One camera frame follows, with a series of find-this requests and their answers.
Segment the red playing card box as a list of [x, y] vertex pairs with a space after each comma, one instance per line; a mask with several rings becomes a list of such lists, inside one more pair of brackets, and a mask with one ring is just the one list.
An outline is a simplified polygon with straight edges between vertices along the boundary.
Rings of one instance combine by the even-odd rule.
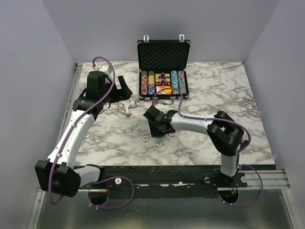
[[171, 89], [171, 86], [156, 86], [156, 92], [158, 94], [165, 94], [163, 91], [168, 88], [168, 89]]

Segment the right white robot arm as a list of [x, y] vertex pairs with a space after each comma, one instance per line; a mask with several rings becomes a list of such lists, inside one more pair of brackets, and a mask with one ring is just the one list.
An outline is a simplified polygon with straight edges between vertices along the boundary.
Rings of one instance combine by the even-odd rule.
[[155, 106], [150, 106], [143, 114], [149, 124], [152, 137], [189, 131], [209, 136], [216, 150], [221, 154], [219, 181], [225, 187], [236, 182], [239, 170], [239, 153], [250, 140], [243, 140], [248, 132], [236, 123], [226, 112], [219, 111], [216, 115], [200, 116], [185, 115], [176, 110], [167, 113]]

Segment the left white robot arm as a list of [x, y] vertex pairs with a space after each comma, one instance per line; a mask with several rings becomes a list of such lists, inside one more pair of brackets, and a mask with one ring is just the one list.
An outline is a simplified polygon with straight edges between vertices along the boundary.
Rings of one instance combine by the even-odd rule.
[[122, 75], [117, 77], [120, 88], [113, 84], [109, 75], [91, 71], [86, 87], [74, 101], [70, 122], [55, 149], [46, 160], [38, 160], [35, 172], [42, 190], [73, 197], [78, 189], [87, 184], [102, 188], [106, 177], [98, 166], [87, 165], [75, 169], [75, 159], [88, 130], [102, 112], [105, 104], [129, 100], [132, 91]]

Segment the yellow dealer button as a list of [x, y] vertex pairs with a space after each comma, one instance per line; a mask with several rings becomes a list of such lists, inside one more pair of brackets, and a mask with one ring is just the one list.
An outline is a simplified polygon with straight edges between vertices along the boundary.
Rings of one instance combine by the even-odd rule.
[[166, 88], [164, 91], [163, 91], [165, 94], [171, 94], [172, 93], [172, 90], [171, 89], [168, 89]]

